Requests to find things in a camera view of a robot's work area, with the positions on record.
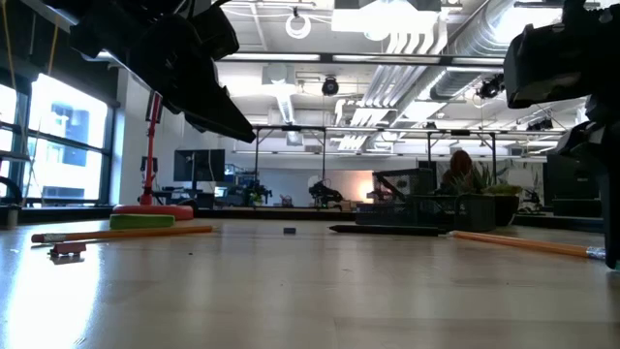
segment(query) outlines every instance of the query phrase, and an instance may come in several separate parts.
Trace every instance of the person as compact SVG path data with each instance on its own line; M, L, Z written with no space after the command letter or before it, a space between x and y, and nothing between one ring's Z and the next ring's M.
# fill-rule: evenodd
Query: person
M459 186L469 186L471 191L478 192L474 162L465 150L456 150L449 159L449 170L442 176L441 191L446 194L459 194Z

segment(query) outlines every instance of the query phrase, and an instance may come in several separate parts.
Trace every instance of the red round base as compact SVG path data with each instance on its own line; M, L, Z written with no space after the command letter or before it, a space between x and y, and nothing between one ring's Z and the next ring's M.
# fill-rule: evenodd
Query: red round base
M176 220L194 219L194 210L190 206L138 206L117 205L114 214L165 214L173 215Z

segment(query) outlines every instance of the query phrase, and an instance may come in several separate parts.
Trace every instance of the green sponge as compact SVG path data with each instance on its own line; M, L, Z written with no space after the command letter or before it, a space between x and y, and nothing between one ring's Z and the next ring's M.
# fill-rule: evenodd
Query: green sponge
M109 228L140 229L167 228L174 225L174 216L165 214L113 214L109 217Z

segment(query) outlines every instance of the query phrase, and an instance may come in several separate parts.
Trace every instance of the desk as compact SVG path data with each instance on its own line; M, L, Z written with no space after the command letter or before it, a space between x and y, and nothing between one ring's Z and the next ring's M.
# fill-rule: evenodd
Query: desk
M88 244L55 265L0 233L3 348L617 348L620 275L598 261L333 222L201 220L220 233ZM296 235L282 234L296 227ZM601 245L600 235L509 228Z

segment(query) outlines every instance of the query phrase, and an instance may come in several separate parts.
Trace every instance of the table surface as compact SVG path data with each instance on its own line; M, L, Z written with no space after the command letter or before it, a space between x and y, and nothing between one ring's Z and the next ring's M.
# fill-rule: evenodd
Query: table surface
M335 223L194 220L220 232L89 243L53 263L0 231L1 348L618 348L602 262L453 238L338 235ZM283 235L296 227L294 236ZM499 234L602 245L596 234Z

